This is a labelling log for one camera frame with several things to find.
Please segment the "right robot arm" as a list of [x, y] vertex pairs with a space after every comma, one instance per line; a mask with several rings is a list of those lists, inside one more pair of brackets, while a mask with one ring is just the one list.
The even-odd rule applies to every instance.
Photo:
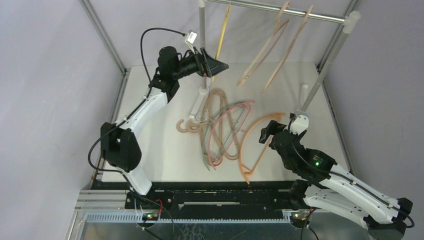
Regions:
[[375, 240], [401, 240], [415, 227], [410, 216], [413, 202], [383, 194], [352, 175], [337, 161], [318, 149], [301, 144], [306, 130], [296, 131], [295, 121], [287, 125], [271, 120], [260, 131], [259, 143], [280, 156], [285, 169], [300, 178], [289, 190], [289, 203], [296, 209], [325, 210], [367, 230]]

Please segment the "yellow wire hanger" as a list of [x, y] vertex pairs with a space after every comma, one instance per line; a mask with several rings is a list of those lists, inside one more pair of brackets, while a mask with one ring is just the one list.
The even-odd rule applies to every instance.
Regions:
[[231, 12], [231, 3], [232, 2], [229, 1], [228, 5], [227, 5], [227, 9], [226, 9], [226, 12], [225, 12], [225, 16], [224, 16], [221, 31], [220, 31], [219, 41], [218, 41], [216, 54], [215, 54], [215, 58], [217, 60], [220, 58], [220, 54], [221, 54], [221, 50], [222, 50], [222, 45], [223, 45], [223, 41], [224, 41], [224, 37], [225, 37], [225, 33], [226, 33], [226, 28], [227, 28], [227, 25], [228, 25], [228, 19], [229, 19], [229, 15], [230, 15], [230, 12]]

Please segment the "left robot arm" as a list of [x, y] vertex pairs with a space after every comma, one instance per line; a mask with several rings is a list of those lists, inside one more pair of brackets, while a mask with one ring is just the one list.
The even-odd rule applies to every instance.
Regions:
[[205, 48], [189, 49], [184, 55], [173, 46], [163, 47], [148, 92], [130, 113], [114, 123], [100, 127], [100, 156], [112, 166], [111, 171], [123, 175], [136, 192], [137, 202], [149, 209], [157, 196], [150, 191], [152, 181], [143, 170], [142, 151], [137, 137], [151, 118], [167, 105], [179, 90], [179, 80], [198, 74], [211, 78], [229, 69], [229, 65], [210, 56]]

